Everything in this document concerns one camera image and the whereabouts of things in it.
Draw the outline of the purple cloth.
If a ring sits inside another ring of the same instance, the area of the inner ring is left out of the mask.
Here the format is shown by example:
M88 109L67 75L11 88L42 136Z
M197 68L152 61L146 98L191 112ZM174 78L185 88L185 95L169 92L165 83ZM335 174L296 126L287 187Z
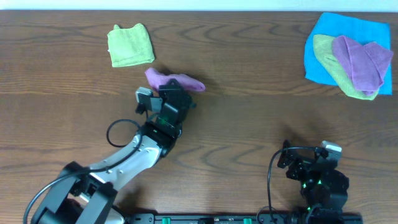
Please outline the purple cloth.
M377 42L361 45L345 35L334 39L332 52L351 80L353 88L366 96L374 94L383 86L394 56L393 51Z
M158 72L154 68L148 68L145 71L145 75L147 77L149 85L155 91L158 91L161 85L166 85L171 80L178 81L179 85L182 86L183 89L187 91L203 92L206 90L205 85L202 82L194 78L191 78L183 73L165 75L163 73Z

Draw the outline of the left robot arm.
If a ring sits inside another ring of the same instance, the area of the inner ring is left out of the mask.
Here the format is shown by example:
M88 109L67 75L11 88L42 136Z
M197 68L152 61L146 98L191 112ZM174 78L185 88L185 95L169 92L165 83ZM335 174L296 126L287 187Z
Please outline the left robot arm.
M66 165L60 175L29 202L24 223L126 223L114 201L118 191L140 172L164 158L182 134L182 124L192 97L182 82L173 78L152 90L136 91L136 113L151 112L137 126L132 141L119 151L88 167L76 162Z

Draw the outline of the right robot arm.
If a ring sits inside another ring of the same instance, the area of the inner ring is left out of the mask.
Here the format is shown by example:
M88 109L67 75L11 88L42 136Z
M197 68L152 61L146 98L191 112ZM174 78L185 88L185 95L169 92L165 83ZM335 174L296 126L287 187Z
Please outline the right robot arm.
M300 182L308 220L341 219L349 187L349 178L336 169L341 156L341 146L330 141L322 141L317 147L283 142L277 166L287 168L287 178Z

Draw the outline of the folded green cloth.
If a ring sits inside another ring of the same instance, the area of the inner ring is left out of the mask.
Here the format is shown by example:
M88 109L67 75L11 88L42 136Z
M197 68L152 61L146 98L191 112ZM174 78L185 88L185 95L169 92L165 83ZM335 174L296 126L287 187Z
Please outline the folded green cloth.
M117 24L107 34L112 67L130 67L155 60L149 33L141 23L124 29Z

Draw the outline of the green cloth in pile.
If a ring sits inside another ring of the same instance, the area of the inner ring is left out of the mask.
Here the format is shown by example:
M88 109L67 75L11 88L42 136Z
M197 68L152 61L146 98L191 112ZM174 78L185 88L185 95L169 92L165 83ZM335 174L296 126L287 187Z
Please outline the green cloth in pile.
M377 97L378 91L366 95L362 91L354 88L353 82L347 76L342 65L338 59L333 55L332 43L334 37L323 34L315 34L313 36L313 51L315 58L320 62L327 73L334 79L342 92L352 98L359 100L370 100L372 101Z

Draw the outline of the purple cloth in pile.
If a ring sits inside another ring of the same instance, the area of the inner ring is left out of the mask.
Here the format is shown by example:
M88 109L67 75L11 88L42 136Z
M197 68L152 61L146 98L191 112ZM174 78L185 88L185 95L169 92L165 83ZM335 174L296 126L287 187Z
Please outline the purple cloth in pile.
M377 42L361 45L345 35L334 39L332 52L351 80L353 88L366 96L374 94L383 86L394 56L393 51Z

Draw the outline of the blue cloth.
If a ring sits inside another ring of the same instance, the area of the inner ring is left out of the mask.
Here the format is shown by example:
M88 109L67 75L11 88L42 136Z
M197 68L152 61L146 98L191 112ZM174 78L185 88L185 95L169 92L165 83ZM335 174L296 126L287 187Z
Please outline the blue cloth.
M304 51L305 77L315 83L337 85L334 79L315 58L313 51L313 36L315 34L329 35L334 38L345 35L359 42L361 45L377 42L379 45L392 51L391 32L388 24L325 12L320 16L318 22L308 36ZM378 95L391 94L392 68L390 64L387 69L384 84L378 90Z

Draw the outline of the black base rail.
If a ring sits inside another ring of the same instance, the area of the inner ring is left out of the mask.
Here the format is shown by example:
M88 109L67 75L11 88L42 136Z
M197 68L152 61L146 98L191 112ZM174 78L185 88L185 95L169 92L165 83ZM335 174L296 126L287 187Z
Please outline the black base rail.
M275 223L305 223L305 215L277 215L274 214ZM362 224L359 215L344 215L342 223ZM127 218L130 224L271 224L274 223L269 214L256 215L154 215L151 213L136 213Z

